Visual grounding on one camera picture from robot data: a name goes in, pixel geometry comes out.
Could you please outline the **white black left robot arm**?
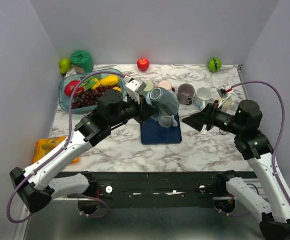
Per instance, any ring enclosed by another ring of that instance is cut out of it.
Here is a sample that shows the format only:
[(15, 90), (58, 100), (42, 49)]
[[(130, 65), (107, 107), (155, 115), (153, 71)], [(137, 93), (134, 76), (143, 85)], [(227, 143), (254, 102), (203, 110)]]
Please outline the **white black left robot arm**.
[(109, 90), (98, 99), (96, 109), (81, 119), (74, 131), (48, 155), (26, 169), (16, 167), (10, 172), (14, 189), (30, 213), (45, 208), (53, 199), (81, 195), (86, 198), (98, 194), (96, 179), (84, 171), (70, 177), (57, 175), (75, 158), (89, 151), (111, 135), (112, 130), (134, 119), (143, 123), (157, 113), (147, 104), (128, 99), (116, 90)]

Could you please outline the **white light blue mug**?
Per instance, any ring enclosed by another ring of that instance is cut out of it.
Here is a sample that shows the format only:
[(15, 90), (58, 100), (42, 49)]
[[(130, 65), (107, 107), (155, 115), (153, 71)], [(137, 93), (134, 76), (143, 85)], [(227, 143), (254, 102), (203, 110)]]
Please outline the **white light blue mug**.
[(212, 92), (206, 87), (201, 87), (194, 94), (193, 104), (200, 110), (203, 110), (208, 103), (212, 101)]

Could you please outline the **grey blue faceted mug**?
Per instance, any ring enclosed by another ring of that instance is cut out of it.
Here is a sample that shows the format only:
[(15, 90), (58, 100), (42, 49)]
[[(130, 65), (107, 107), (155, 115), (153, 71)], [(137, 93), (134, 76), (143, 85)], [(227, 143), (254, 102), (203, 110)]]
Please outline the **grey blue faceted mug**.
[(164, 116), (175, 115), (179, 109), (179, 103), (175, 96), (164, 88), (154, 88), (146, 97), (147, 104), (153, 106), (158, 113)]

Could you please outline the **pale grey footed mug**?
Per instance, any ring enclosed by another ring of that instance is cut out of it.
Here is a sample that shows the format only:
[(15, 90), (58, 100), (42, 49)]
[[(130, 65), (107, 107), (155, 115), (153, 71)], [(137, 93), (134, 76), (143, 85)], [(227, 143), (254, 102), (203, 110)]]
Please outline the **pale grey footed mug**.
[(171, 116), (161, 115), (158, 119), (158, 123), (163, 128), (176, 128), (178, 126), (178, 123), (175, 120), (175, 114)]

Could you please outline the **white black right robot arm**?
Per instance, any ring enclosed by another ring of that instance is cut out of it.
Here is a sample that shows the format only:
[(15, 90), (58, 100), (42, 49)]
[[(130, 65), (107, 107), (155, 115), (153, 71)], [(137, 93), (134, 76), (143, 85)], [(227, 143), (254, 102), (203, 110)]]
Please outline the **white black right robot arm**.
[(233, 134), (234, 144), (243, 159), (254, 171), (266, 199), (261, 198), (238, 177), (234, 171), (217, 176), (215, 191), (221, 196), (234, 196), (257, 220), (267, 240), (290, 240), (290, 190), (278, 173), (274, 150), (268, 138), (259, 131), (262, 113), (251, 100), (239, 103), (234, 115), (218, 109), (218, 103), (209, 103), (198, 113), (182, 122), (200, 132), (213, 127)]

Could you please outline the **purple mug black handle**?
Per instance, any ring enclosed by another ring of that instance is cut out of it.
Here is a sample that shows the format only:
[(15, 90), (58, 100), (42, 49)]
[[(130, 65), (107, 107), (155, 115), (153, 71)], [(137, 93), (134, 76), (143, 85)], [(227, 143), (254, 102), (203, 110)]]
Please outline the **purple mug black handle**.
[(195, 89), (192, 85), (184, 83), (178, 87), (177, 100), (179, 104), (190, 106)]

